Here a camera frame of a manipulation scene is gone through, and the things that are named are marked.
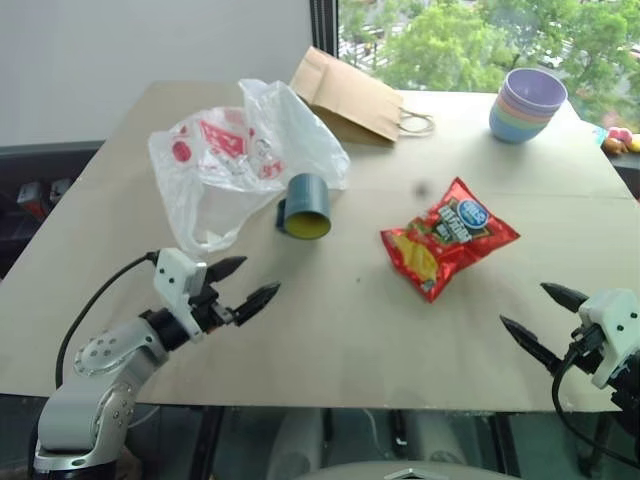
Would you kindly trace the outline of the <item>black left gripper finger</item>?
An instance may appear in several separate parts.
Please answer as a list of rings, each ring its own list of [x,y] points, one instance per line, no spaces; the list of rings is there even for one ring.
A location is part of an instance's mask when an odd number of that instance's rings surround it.
[[[204,284],[218,283],[232,275],[245,261],[246,256],[229,256],[209,265],[206,269]]]
[[[241,326],[257,315],[278,293],[280,286],[280,282],[272,282],[251,293],[240,306],[233,310],[233,323]]]

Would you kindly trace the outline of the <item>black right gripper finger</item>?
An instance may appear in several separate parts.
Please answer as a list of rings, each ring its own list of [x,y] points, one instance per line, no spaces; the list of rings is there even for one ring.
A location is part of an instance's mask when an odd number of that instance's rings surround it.
[[[530,330],[504,315],[500,315],[499,319],[515,342],[550,374],[559,374],[565,367],[563,360],[542,345]]]
[[[557,304],[573,313],[577,313],[580,306],[588,300],[584,293],[557,283],[542,282],[540,286]]]

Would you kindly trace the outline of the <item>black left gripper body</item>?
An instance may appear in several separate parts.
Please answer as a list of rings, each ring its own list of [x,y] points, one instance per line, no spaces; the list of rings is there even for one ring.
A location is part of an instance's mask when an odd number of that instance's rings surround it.
[[[234,311],[220,304],[219,297],[219,292],[205,282],[199,293],[188,299],[191,316],[206,334],[222,326],[234,324],[236,321]]]

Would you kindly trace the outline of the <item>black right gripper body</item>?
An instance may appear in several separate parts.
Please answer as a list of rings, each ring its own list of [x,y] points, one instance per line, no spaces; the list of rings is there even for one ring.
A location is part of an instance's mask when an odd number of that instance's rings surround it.
[[[605,335],[602,328],[598,324],[581,326],[571,333],[571,338],[565,359],[570,366],[576,366],[586,374],[594,374],[603,360],[600,350]]]

